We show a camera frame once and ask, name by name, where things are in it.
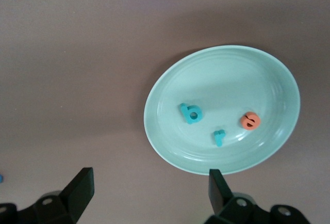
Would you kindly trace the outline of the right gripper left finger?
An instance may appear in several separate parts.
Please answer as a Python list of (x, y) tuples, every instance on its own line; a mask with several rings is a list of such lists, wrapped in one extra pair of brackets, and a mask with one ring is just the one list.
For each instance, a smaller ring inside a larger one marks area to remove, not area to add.
[(17, 223), (77, 223), (93, 198), (93, 168), (83, 168), (58, 194), (17, 213)]

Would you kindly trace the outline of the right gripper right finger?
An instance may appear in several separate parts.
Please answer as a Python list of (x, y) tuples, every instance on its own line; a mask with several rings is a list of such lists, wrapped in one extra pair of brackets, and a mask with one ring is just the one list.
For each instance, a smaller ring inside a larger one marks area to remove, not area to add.
[(214, 214), (206, 223), (270, 223), (269, 212), (250, 195), (232, 192), (218, 169), (209, 171), (208, 195)]

